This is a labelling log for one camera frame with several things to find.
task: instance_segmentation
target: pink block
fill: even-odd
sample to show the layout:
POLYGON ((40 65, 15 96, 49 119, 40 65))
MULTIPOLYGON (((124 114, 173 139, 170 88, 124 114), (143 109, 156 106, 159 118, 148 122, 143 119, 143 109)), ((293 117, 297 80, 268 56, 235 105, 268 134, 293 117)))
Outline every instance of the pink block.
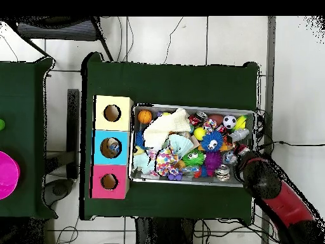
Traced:
POLYGON ((92 198, 125 199, 128 191, 128 167, 122 165, 94 165, 93 167, 93 191, 92 198), (118 181, 113 190, 105 189, 101 179, 106 174, 114 174, 118 181))

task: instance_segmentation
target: hole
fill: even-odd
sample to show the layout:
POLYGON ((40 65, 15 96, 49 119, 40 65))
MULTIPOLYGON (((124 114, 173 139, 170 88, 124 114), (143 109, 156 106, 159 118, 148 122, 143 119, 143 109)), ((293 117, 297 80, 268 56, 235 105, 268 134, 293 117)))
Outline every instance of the hole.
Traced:
POLYGON ((106 174, 101 178, 100 183, 105 189, 114 190, 117 187, 119 181, 114 174, 106 174))
POLYGON ((122 144, 121 142, 114 138, 110 137, 104 139, 100 144, 100 152, 106 158, 117 158, 122 151, 122 144))
POLYGON ((107 121, 118 121, 119 118, 121 117, 121 110, 118 106, 116 105, 108 105, 104 109, 104 118, 107 121))

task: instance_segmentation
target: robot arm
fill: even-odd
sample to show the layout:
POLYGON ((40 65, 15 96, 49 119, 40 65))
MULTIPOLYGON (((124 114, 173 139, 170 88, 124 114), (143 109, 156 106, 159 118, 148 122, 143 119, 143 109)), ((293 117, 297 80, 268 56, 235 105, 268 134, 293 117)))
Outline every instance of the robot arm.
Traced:
POLYGON ((249 151, 239 156, 236 176, 275 224, 281 244, 324 244, 324 222, 284 171, 249 151))

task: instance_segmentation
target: chair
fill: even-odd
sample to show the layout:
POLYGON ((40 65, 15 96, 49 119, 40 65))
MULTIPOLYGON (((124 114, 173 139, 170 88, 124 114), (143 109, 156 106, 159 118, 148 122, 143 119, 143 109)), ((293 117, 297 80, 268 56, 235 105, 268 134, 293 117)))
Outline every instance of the chair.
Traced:
POLYGON ((25 42, 44 56, 50 57, 30 39, 100 40, 109 60, 114 61, 100 30, 100 17, 0 17, 0 21, 6 22, 25 42))

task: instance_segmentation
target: wooden shape sorter box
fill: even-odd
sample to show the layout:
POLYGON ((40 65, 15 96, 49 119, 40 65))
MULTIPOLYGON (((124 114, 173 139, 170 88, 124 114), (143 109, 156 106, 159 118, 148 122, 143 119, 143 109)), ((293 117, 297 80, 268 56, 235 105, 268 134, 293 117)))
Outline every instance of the wooden shape sorter box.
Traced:
POLYGON ((90 198, 124 199, 129 189, 128 157, 133 101, 94 96, 93 164, 90 198))

